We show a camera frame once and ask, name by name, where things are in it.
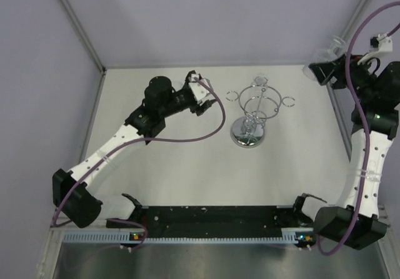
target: light purple wall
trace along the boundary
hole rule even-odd
[[[372,0],[364,17],[364,20],[377,8],[384,4],[400,0]],[[392,30],[400,22],[400,7],[391,8],[382,12],[374,18],[361,33],[357,40],[353,53],[362,54],[369,49],[369,37],[376,33],[383,33]],[[391,61],[400,61],[400,31],[393,37],[393,53],[388,55],[382,61],[381,70]],[[354,103],[347,90],[338,93],[343,110],[346,112],[348,120],[347,128],[351,130],[350,114],[354,109]],[[385,205],[389,214],[392,227],[400,242],[400,132],[397,132],[397,138],[387,155],[383,169],[382,183],[379,190],[379,201]]]
[[[57,0],[0,0],[0,17],[0,278],[34,278],[100,75]]]
[[[107,66],[301,63],[359,0],[70,0]]]

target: white surface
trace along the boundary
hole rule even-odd
[[[136,109],[151,78],[185,78],[195,69],[220,95],[227,114],[225,127],[212,138],[191,144],[152,142],[136,151],[100,189],[129,193],[144,205],[291,205],[303,192],[331,203],[338,198],[349,165],[326,88],[307,79],[302,66],[220,68],[112,69],[107,72],[88,153],[96,151]],[[238,102],[225,95],[241,91],[257,73],[296,105],[282,107],[267,122],[264,143],[244,149],[229,135],[243,115]],[[195,138],[221,121],[215,104],[197,117],[188,111],[166,120],[165,138]]]
[[[301,63],[359,0],[69,0],[106,67]]]
[[[388,140],[387,135],[375,131],[371,132],[369,138],[371,143],[369,145],[367,173],[359,214],[372,217],[372,215],[379,216],[379,184],[381,182],[383,163],[392,145],[392,141]],[[337,205],[343,208],[346,208],[348,205],[356,207],[358,190],[355,190],[354,187],[359,186],[365,153],[363,151],[365,148],[365,132],[363,129],[358,130],[351,136],[351,144],[352,151],[347,174],[348,179],[346,187],[337,201]]]

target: metal frame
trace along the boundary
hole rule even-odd
[[[79,21],[78,17],[76,16],[75,12],[73,11],[70,3],[68,0],[58,0],[61,7],[63,8],[64,12],[66,13],[66,16],[70,20],[71,26],[74,28],[80,42],[82,43],[82,46],[85,48],[87,51],[88,55],[91,57],[93,60],[94,64],[98,68],[98,70],[102,74],[102,78],[99,82],[99,87],[96,95],[96,101],[93,106],[92,114],[91,114],[91,119],[89,122],[89,126],[87,128],[87,133],[85,137],[85,142],[84,146],[82,148],[82,152],[80,155],[80,160],[82,160],[85,155],[86,155],[86,150],[88,148],[88,143],[89,143],[89,137],[93,128],[93,123],[94,123],[94,117],[96,115],[97,107],[99,104],[99,99],[101,95],[101,90],[103,88],[103,83],[104,83],[104,77],[105,77],[105,72],[106,68],[104,67],[103,63],[101,62],[96,50],[94,49],[93,44],[90,42],[90,39],[88,35],[86,34],[81,22]],[[361,17],[363,16],[365,10],[367,9],[369,3],[372,0],[360,0],[359,4],[355,8],[351,18],[349,19],[347,26],[343,29],[342,34],[340,37],[342,37],[344,40],[347,40],[350,35],[353,33],[354,28],[357,26],[357,23],[360,21]],[[338,98],[335,94],[335,92],[328,86],[327,91],[329,94],[329,97],[332,102],[332,106],[336,115],[337,123],[339,125],[340,132],[342,134],[342,138],[344,141],[344,145],[346,147],[347,154],[350,157],[351,154],[351,142],[350,142],[350,136],[346,130],[345,127],[345,122],[344,122],[344,113],[343,113],[343,108],[340,105],[340,102],[338,101]],[[386,213],[384,208],[381,208],[382,213]],[[54,275],[54,270],[56,267],[57,259],[58,259],[58,254],[61,248],[61,244],[64,239],[64,235],[66,231],[73,231],[76,230],[76,226],[73,224],[67,225],[64,228],[51,228],[49,231],[49,236],[46,242],[46,247],[42,256],[42,260],[40,264],[38,265],[38,273],[37,273],[37,278],[43,279],[43,278],[52,278]],[[85,229],[79,229],[80,232],[84,231],[98,231],[99,233],[97,234],[107,234],[110,229],[106,229],[105,222],[103,221],[95,221],[91,226],[85,228]],[[122,232],[127,232],[127,231],[133,231],[133,229],[112,229],[113,232],[118,231],[120,234]],[[396,241],[394,239],[393,231],[388,230],[386,236],[382,239],[379,240],[379,248],[381,250],[382,254],[382,259],[384,261],[384,264],[386,266],[387,272],[389,273],[390,278],[400,278],[400,253],[396,244]]]
[[[93,63],[97,66],[98,70],[104,74],[106,68],[104,67],[103,63],[101,62],[92,42],[88,35],[86,34],[85,30],[81,22],[79,21],[78,17],[76,16],[72,6],[70,5],[68,0],[58,0],[62,9],[66,13],[67,18],[69,19],[71,26],[74,28],[77,37],[79,38],[81,44],[85,48],[86,52],[88,53],[89,57],[93,60]]]

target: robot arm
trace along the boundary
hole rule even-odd
[[[362,170],[365,132],[357,109],[351,120],[352,153],[347,180],[341,196],[335,205],[329,205],[322,199],[303,194],[296,199],[294,211],[299,219],[312,224],[318,235],[339,241],[344,236],[352,219],[359,194],[359,182],[365,176],[362,201],[356,225],[345,245],[362,249],[386,234],[387,226],[378,221],[378,189],[384,160],[393,139],[396,137],[399,115],[395,107],[400,103],[400,62],[389,63],[379,76],[368,71],[372,58],[382,57],[392,51],[391,38],[379,34],[371,38],[371,50],[364,56],[351,55],[351,81],[370,131],[370,151],[367,169]],[[326,63],[311,63],[313,72],[320,85],[326,85],[333,77],[333,89],[347,88],[344,72],[346,55]]]
[[[100,196],[99,187],[130,154],[150,142],[166,126],[165,118],[190,109],[202,115],[215,102],[208,100],[209,92],[195,78],[211,88],[207,79],[191,71],[184,86],[175,91],[167,77],[150,80],[144,91],[142,105],[129,115],[118,131],[90,157],[68,172],[60,169],[53,175],[53,203],[58,207],[67,192],[84,177],[62,208],[78,227],[84,228],[95,219],[128,219],[139,203],[129,195]]]

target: black plastic base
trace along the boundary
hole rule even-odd
[[[352,215],[351,209],[341,207],[321,208],[314,221],[314,232],[330,240],[340,241],[349,227]],[[344,244],[353,249],[361,250],[384,237],[387,228],[386,224],[374,218],[359,215],[354,229]]]
[[[146,226],[149,238],[271,238],[298,227],[291,207],[276,206],[137,206],[129,220]],[[108,221],[107,227],[134,226]],[[298,235],[301,247],[316,241],[312,228]]]

